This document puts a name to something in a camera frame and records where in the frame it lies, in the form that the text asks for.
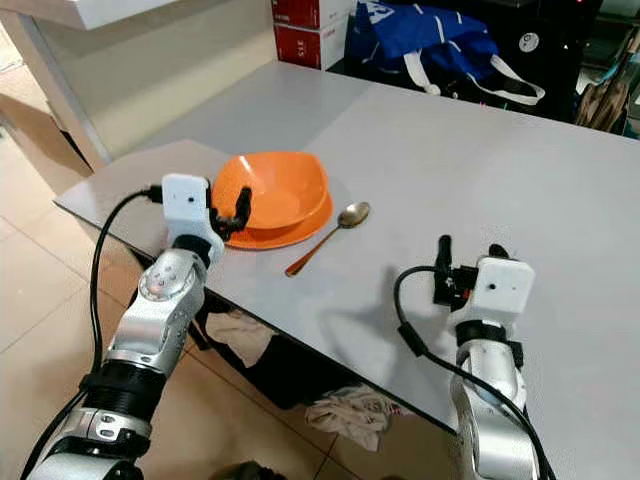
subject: shelf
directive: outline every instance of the shelf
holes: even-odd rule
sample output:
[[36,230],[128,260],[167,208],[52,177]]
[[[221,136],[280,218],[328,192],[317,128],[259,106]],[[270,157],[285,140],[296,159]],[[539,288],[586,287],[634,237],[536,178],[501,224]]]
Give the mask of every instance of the shelf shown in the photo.
[[178,0],[0,0],[0,9],[92,30]]

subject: beige tile floor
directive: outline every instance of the beige tile floor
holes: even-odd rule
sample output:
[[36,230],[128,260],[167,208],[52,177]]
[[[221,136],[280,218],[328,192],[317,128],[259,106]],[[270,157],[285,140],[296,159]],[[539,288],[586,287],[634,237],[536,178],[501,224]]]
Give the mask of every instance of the beige tile floor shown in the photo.
[[[37,168],[34,152],[42,155],[35,162],[40,166],[47,153],[27,148],[27,159],[3,134],[0,479],[13,480],[89,367],[88,266],[96,235],[52,204],[86,173],[64,165]],[[100,311],[110,338],[141,269],[116,242],[108,242],[103,263]],[[291,480],[455,478],[452,438],[418,417],[395,419],[374,454],[311,429],[303,414],[303,408],[279,410],[219,356],[190,344],[165,389],[140,465],[151,480],[204,480],[248,459]]]

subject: spoon handle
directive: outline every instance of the spoon handle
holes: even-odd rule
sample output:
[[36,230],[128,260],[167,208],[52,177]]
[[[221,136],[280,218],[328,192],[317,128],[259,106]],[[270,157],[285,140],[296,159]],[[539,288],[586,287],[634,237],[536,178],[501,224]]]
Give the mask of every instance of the spoon handle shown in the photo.
[[295,263],[292,263],[289,268],[287,268],[284,273],[287,275],[287,277],[295,277],[298,273],[300,273],[300,270],[302,270],[302,267],[304,267],[307,262],[311,259],[311,257],[313,257],[313,254],[316,253],[320,247],[322,245],[324,245],[324,242],[326,242],[327,240],[329,240],[331,238],[331,235],[333,235],[334,233],[336,233],[338,230],[340,230],[340,226],[338,225],[336,228],[334,228],[333,230],[331,230],[326,237],[324,237],[320,243],[318,243],[318,245],[316,245],[315,247],[313,247],[311,250],[309,250],[309,252],[307,252],[307,254],[302,257],[300,260],[298,260]]

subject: orange bowl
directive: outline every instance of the orange bowl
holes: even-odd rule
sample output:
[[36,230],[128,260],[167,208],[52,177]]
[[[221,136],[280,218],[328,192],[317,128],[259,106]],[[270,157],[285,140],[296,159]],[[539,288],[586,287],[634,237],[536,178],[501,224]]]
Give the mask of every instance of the orange bowl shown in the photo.
[[320,210],[328,192],[320,161],[302,152],[250,153],[229,160],[213,186],[213,206],[220,215],[234,215],[244,186],[253,192],[247,224],[253,229],[300,223]]

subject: spoon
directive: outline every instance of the spoon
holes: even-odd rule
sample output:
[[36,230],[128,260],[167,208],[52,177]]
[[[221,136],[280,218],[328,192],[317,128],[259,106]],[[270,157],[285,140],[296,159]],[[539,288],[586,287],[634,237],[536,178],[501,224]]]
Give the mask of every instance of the spoon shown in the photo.
[[338,230],[340,230],[341,228],[353,228],[360,225],[364,221],[364,219],[367,218],[367,215],[369,215],[370,209],[371,207],[367,202],[360,202],[352,203],[342,212],[340,212],[340,215],[338,215],[338,226],[331,230],[329,234],[324,237],[320,241],[320,243],[318,243],[318,245],[313,247],[313,249],[310,250],[304,257],[290,265],[289,268],[284,271],[287,277],[294,277],[298,273],[300,273],[302,267],[304,267],[311,259],[311,257],[313,257],[313,255],[320,249],[320,247],[324,245],[324,242],[329,240],[329,238],[331,238],[331,236]]

